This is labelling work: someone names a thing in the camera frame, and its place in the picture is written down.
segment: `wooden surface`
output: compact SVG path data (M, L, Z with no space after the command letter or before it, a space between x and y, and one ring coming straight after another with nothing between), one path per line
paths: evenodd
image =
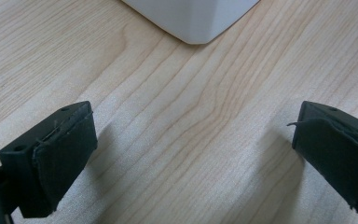
M85 100L99 148L16 223L358 223L285 126L304 100L358 118L358 0L261 0L205 46L118 0L0 1L0 148Z

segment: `light wood tabletop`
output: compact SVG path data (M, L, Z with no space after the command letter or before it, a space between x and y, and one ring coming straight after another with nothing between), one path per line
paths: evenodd
M118 0L0 1L0 148L80 101L99 138L16 223L358 223L291 149L305 100L358 118L358 0L261 0L203 46Z

